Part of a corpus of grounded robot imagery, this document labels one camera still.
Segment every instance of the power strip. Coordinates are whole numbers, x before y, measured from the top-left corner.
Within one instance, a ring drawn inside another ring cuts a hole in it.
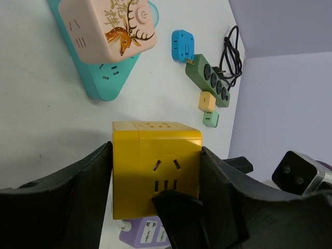
[[[121,221],[119,240],[133,248],[168,246],[170,241],[158,216]]]
[[[57,21],[88,96],[94,100],[102,101],[116,99],[140,54],[115,64],[86,64],[82,62],[60,17],[58,10],[60,0],[47,0],[47,2]],[[157,26],[159,21],[158,9],[151,2],[149,2],[149,6],[153,15],[154,25]]]
[[[227,84],[212,69],[204,55],[195,54],[194,65],[187,63],[187,76],[203,91],[216,98],[216,106],[228,107],[230,93]]]

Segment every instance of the deer illustration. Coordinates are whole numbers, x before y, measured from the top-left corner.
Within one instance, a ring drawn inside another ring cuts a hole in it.
[[[123,54],[125,53],[127,48],[130,48],[130,45],[132,42],[134,42],[134,44],[136,46],[140,47],[141,44],[137,40],[149,40],[155,34],[155,33],[153,33],[150,37],[148,37],[148,35],[146,34],[144,38],[143,38],[144,32],[142,33],[142,35],[140,37],[138,37],[137,34],[140,30],[137,30],[136,33],[133,34],[133,30],[135,28],[137,28],[137,26],[134,26],[134,27],[130,26],[130,20],[134,19],[134,17],[132,17],[132,18],[129,17],[129,14],[131,12],[133,12],[133,10],[129,10],[129,7],[130,7],[130,4],[132,1],[133,0],[130,0],[130,2],[128,3],[128,7],[127,7],[128,23],[127,23],[125,17],[123,17],[124,26],[126,29],[124,29],[122,27],[115,27],[108,33],[105,33],[108,43],[112,43],[112,42],[115,42],[118,39],[120,39],[120,55],[121,56],[123,56]]]

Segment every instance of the purple power strip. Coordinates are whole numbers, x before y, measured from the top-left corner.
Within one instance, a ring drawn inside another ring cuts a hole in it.
[[[131,223],[128,232],[121,231],[120,241],[134,247],[167,246],[170,241],[158,216],[124,220]]]

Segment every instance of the power button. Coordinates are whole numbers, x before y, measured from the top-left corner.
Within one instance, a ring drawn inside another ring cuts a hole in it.
[[[147,10],[145,7],[143,6],[138,6],[136,9],[136,20],[140,23],[140,24],[145,24],[148,21],[148,16],[147,16]]]

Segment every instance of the teal power strip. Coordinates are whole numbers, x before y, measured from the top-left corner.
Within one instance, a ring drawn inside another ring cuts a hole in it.
[[[77,72],[82,80],[88,96],[94,100],[112,101],[119,95],[130,72],[135,66],[140,54],[114,64],[86,64],[80,60],[69,37],[67,29],[60,17],[58,5],[60,0],[47,0],[56,19],[63,39],[72,56]],[[157,26],[159,12],[157,7],[149,2],[154,24]]]

